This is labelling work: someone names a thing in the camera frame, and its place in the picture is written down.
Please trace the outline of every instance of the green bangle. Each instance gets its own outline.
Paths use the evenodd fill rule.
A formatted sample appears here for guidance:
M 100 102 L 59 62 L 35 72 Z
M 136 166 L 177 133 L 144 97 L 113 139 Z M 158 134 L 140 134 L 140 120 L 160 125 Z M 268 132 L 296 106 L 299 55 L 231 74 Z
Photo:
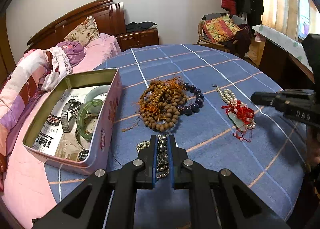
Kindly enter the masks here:
M 87 134 L 85 132 L 84 119 L 86 118 L 87 114 L 90 114 L 90 113 L 99 114 L 101 111 L 102 105 L 103 105 L 103 101 L 99 99 L 93 99 L 91 101 L 87 101 L 86 103 L 80 106 L 79 114 L 77 117 L 77 130 L 80 136 L 87 141 L 91 141 L 93 133 Z

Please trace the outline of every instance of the curtain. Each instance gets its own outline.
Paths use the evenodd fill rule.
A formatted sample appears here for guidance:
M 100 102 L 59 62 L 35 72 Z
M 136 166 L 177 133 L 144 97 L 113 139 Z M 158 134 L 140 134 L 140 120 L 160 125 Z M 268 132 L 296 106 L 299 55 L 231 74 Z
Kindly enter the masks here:
M 312 0 L 309 0 L 309 34 L 320 34 L 320 13 Z
M 300 23 L 298 0 L 263 0 L 262 24 L 298 40 Z

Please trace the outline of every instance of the pink tin box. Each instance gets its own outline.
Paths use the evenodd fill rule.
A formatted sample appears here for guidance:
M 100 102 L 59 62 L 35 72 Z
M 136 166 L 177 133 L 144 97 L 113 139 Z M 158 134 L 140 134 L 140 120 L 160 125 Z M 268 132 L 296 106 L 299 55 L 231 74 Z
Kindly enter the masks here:
M 33 148 L 35 141 L 41 136 L 45 136 L 44 134 L 41 134 L 41 130 L 66 89 L 78 89 L 100 85 L 110 85 L 110 88 L 94 128 L 90 148 L 83 161 L 80 161 L 80 157 L 78 161 L 75 161 L 49 155 Z M 97 169 L 105 169 L 107 166 L 113 122 L 115 120 L 121 92 L 122 85 L 120 73 L 116 68 L 94 70 L 66 76 L 51 92 L 33 118 L 25 137 L 23 138 L 25 148 L 40 161 L 54 167 L 61 167 L 67 171 L 90 175 Z

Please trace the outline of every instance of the blue tablecloth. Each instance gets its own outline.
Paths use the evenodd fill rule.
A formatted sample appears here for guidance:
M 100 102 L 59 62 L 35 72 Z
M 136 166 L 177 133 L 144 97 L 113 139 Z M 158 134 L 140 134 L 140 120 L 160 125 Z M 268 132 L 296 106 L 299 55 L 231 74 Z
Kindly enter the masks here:
M 304 176 L 306 131 L 305 125 L 284 119 L 275 109 L 251 103 L 249 98 L 255 91 L 280 90 L 273 80 L 232 54 L 191 44 L 130 49 L 96 69 L 114 67 L 119 68 L 124 88 L 113 129 L 108 170 L 134 160 L 136 145 L 154 134 L 137 118 L 135 102 L 146 89 L 146 83 L 158 77 L 165 80 L 179 75 L 200 88 L 205 100 L 199 113 L 181 116 L 171 130 L 177 145 L 205 168 L 232 170 L 280 217 L 290 216 Z M 256 112 L 251 143 L 233 137 L 235 128 L 221 109 L 225 104 L 213 84 L 228 87 Z M 121 131 L 136 122 L 138 127 Z M 57 202 L 85 179 L 63 170 L 59 173 L 48 165 L 45 169 L 49 182 L 60 181 L 50 184 Z M 152 191 L 138 190 L 134 228 L 188 228 L 189 224 L 187 190 L 174 191 L 169 179 L 158 181 Z

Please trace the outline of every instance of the screw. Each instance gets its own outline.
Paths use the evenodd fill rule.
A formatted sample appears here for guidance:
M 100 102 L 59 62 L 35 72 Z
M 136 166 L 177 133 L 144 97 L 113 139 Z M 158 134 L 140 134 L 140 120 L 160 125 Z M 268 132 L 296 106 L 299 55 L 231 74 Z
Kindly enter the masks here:
M 106 173 L 106 172 L 105 172 L 103 169 L 98 169 L 98 170 L 95 171 L 94 174 L 95 174 L 96 176 L 100 177 L 100 176 L 104 176 L 105 173 Z
M 191 159 L 185 159 L 183 161 L 183 163 L 186 165 L 186 166 L 192 166 L 193 165 L 193 161 Z
M 143 161 L 140 159 L 135 159 L 132 164 L 134 164 L 135 166 L 141 166 L 143 164 Z
M 224 169 L 221 170 L 221 175 L 230 176 L 231 175 L 231 171 L 229 169 L 224 168 Z

